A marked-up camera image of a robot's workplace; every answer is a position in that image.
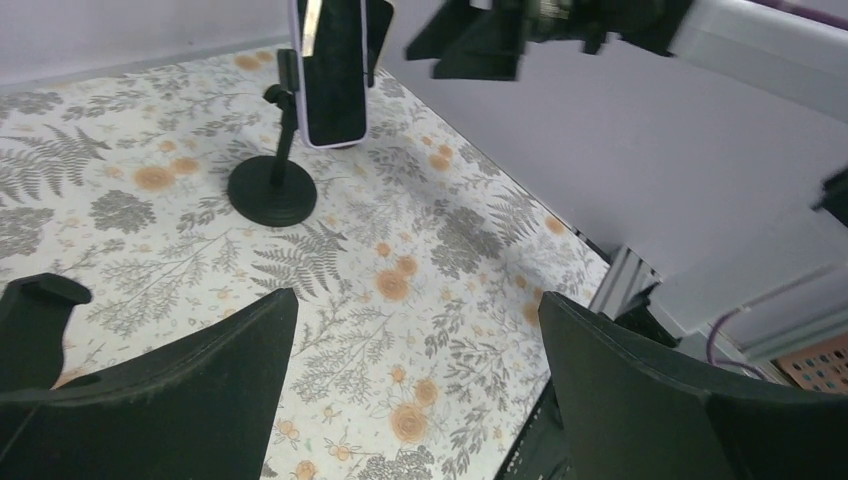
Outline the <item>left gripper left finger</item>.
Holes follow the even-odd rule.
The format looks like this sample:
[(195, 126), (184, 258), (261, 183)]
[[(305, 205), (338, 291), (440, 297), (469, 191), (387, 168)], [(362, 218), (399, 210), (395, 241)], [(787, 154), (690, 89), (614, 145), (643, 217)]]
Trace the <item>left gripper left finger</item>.
[(292, 289), (57, 389), (1, 397), (5, 479), (257, 479), (297, 324)]

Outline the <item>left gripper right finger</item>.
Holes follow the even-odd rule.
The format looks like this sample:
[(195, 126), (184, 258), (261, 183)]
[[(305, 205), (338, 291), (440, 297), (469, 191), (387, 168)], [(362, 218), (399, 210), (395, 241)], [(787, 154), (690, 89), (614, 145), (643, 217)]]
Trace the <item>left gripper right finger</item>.
[(539, 325), (576, 479), (843, 479), (847, 399), (746, 377), (556, 292)]

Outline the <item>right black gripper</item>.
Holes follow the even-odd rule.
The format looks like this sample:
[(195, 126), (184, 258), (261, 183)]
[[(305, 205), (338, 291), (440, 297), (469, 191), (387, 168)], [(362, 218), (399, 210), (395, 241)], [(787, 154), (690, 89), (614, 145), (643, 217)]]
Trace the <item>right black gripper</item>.
[(596, 55), (610, 33), (624, 38), (655, 24), (661, 1), (525, 1), (517, 10), (487, 10), (444, 1), (405, 48), (407, 61), (438, 60), (435, 79), (516, 81), (528, 43), (579, 41)]

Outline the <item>phone with purple case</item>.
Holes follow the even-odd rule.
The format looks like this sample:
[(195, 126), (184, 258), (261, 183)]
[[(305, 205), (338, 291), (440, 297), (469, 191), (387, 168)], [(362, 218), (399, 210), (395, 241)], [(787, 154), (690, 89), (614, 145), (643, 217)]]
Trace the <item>phone with purple case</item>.
[(363, 141), (368, 127), (365, 3), (291, 1), (289, 8), (302, 141), (317, 149)]

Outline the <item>black phone stand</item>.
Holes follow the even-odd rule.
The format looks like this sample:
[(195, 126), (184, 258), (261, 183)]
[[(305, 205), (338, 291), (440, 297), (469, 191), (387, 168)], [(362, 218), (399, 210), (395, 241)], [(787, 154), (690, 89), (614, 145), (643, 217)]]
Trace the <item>black phone stand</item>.
[(64, 368), (63, 338), (84, 285), (53, 273), (9, 282), (1, 296), (1, 391), (52, 388)]
[[(363, 2), (369, 93), (395, 9), (390, 1)], [(264, 226), (287, 227), (311, 215), (317, 189), (310, 174), (289, 158), (294, 137), (301, 138), (295, 99), (299, 90), (296, 52), (291, 45), (278, 50), (276, 58), (279, 81), (263, 97), (282, 112), (277, 150), (274, 155), (251, 157), (234, 168), (228, 179), (227, 195), (243, 217)]]

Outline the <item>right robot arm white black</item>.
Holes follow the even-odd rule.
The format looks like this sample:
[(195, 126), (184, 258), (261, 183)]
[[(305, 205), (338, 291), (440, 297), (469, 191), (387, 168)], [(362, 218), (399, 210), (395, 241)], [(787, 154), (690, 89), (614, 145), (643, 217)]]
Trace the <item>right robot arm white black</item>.
[(406, 46), (434, 79), (515, 81), (528, 43), (609, 35), (847, 120), (847, 21), (793, 1), (446, 1)]

